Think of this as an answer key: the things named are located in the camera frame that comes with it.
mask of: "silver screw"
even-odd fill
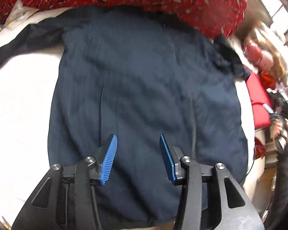
[[[216,167],[219,169],[219,170],[223,170],[225,168],[225,165],[222,164],[222,163],[217,163],[216,164]]]
[[[51,166],[53,170],[59,170],[61,168],[61,165],[56,163],[54,165]]]
[[[92,157],[92,156],[88,156],[87,158],[85,158],[85,161],[86,161],[87,163],[92,163],[92,162],[95,161],[95,158]]]
[[[186,163],[191,162],[191,157],[189,157],[189,156],[183,156],[181,159]]]

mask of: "ribbed blue pad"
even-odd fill
[[[100,183],[102,185],[109,179],[111,168],[113,165],[114,157],[117,149],[117,137],[113,136],[108,152],[106,153],[105,159],[101,166],[101,175],[100,175]]]
[[[177,179],[175,175],[175,164],[163,134],[160,136],[159,146],[161,149],[161,154],[167,172],[167,176],[169,180],[174,184],[174,182]]]

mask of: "person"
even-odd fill
[[[288,131],[288,120],[286,120],[286,129]],[[274,122],[273,126],[273,144],[275,146],[275,138],[283,131],[282,124],[279,120]],[[284,153],[277,152],[276,156],[276,182],[272,204],[269,209],[268,216],[264,222],[265,228],[269,228],[276,218],[282,213],[288,203],[288,137],[286,139],[286,147]]]

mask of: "white sheet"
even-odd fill
[[[0,47],[30,23],[67,8],[38,12],[13,30],[0,32]],[[47,137],[50,107],[63,46],[11,58],[0,70],[0,215],[12,224],[24,201],[49,169]],[[242,128],[252,165],[254,121],[243,80],[235,82]]]

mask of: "red bag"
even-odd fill
[[[250,77],[246,81],[246,86],[252,103],[255,130],[269,127],[271,125],[270,115],[262,106],[263,104],[271,106],[268,93],[253,72],[251,72]]]

